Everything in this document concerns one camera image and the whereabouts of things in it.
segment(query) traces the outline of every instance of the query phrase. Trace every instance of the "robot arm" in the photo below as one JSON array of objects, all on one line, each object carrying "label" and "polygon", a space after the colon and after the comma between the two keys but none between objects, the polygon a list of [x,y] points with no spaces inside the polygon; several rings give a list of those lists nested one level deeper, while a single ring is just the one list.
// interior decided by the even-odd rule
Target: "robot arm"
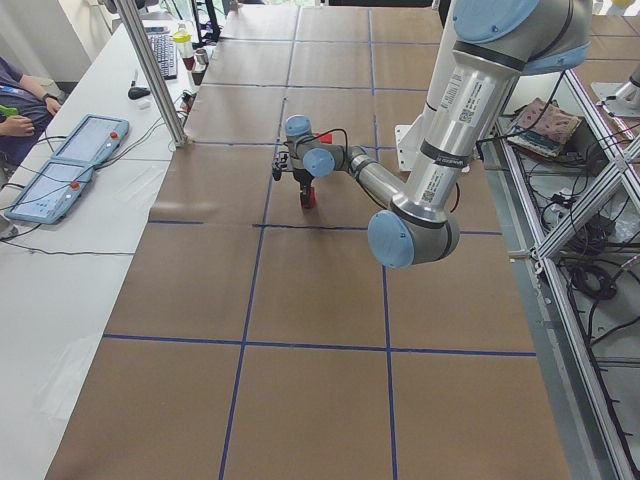
[{"label": "robot arm", "polygon": [[[443,38],[455,43],[441,44],[440,53],[452,51],[453,71],[417,145],[406,184],[360,148],[321,144],[306,117],[287,120],[286,145],[301,191],[310,188],[313,178],[342,170],[387,208],[374,215],[368,228],[372,252],[386,266],[436,261],[455,249],[458,226],[445,202],[476,140],[495,121],[517,79],[572,68],[586,57],[590,0],[509,4],[452,2]],[[457,35],[447,32],[453,26]],[[442,72],[434,72],[434,79],[438,76]]]}]

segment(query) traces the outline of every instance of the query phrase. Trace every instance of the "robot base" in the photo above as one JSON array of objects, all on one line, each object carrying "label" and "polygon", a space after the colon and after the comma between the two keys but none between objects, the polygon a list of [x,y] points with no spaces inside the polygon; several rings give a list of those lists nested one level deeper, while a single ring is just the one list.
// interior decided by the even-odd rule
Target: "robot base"
[{"label": "robot base", "polygon": [[[609,95],[613,95],[621,85],[621,83],[592,83],[591,88],[598,98],[607,98]],[[640,92],[636,93],[636,96],[640,98]],[[606,100],[605,105],[607,110],[616,117],[638,118],[640,117],[640,106],[634,105],[634,103],[615,99]]]}]

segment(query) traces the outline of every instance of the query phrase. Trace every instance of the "desk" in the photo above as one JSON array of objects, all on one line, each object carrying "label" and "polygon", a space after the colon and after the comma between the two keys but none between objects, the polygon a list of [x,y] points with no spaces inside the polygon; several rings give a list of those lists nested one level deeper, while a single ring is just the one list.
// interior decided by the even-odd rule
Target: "desk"
[{"label": "desk", "polygon": [[[138,68],[124,28],[119,28],[91,65],[49,135],[67,135],[87,113],[129,120],[126,148],[160,118],[138,109],[127,90]],[[194,90],[179,67],[167,82],[172,98]],[[48,256],[0,243],[0,472],[3,478],[44,478],[93,359],[109,314],[171,159],[164,126],[114,165],[97,172],[68,218],[42,226],[14,242],[48,251],[118,252],[118,256]],[[23,165],[38,170],[50,155],[36,146]],[[33,173],[20,168],[12,181],[26,184]],[[0,192],[0,206],[18,191]],[[21,231],[30,224],[21,224]]]}]

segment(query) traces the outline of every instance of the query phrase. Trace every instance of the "aluminum frame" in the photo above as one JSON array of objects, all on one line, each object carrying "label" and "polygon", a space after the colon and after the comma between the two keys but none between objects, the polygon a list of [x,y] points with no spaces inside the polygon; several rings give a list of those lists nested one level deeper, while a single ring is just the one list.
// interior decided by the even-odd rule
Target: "aluminum frame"
[{"label": "aluminum frame", "polygon": [[[583,109],[587,123],[596,135],[599,135],[599,137],[611,135],[612,132],[598,115],[598,112],[589,100],[589,97],[575,74],[568,71],[564,81]],[[499,125],[498,131],[501,134],[504,133],[501,131]],[[587,391],[593,412],[598,420],[600,432],[605,441],[607,453],[615,469],[616,476],[619,480],[635,480],[633,468],[624,453],[618,431],[609,413],[605,394],[602,391],[597,373],[591,364],[587,348],[584,344],[580,330],[580,320],[576,318],[567,297],[566,282],[552,259],[566,242],[573,237],[575,228],[579,228],[578,222],[584,225],[584,223],[609,200],[610,196],[620,185],[624,186],[633,203],[636,205],[636,208],[640,210],[640,179],[633,168],[627,168],[629,161],[627,159],[637,158],[638,156],[640,140],[634,140],[626,151],[622,151],[617,145],[611,146],[606,143],[603,144],[602,141],[600,143],[608,154],[610,163],[600,175],[598,175],[596,181],[587,189],[580,201],[576,203],[576,207],[579,207],[580,211],[575,212],[572,218],[568,216],[565,217],[564,221],[549,234],[545,234],[540,225],[537,208],[529,196],[529,191],[525,179],[521,174],[517,158],[507,142],[505,140],[500,141],[502,152],[513,175],[516,191],[520,197],[525,217],[527,218],[534,237],[535,255],[549,281],[549,287],[558,306],[563,327],[571,345],[581,380]]]}]

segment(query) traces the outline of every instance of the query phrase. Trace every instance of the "person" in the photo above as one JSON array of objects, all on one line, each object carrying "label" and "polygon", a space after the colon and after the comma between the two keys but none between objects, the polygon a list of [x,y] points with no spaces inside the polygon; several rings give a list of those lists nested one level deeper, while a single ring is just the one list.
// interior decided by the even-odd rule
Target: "person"
[{"label": "person", "polygon": [[[60,103],[35,78],[0,57],[0,106],[5,107],[0,109],[0,167],[9,177],[58,113]],[[17,115],[6,110],[12,108]]]}]

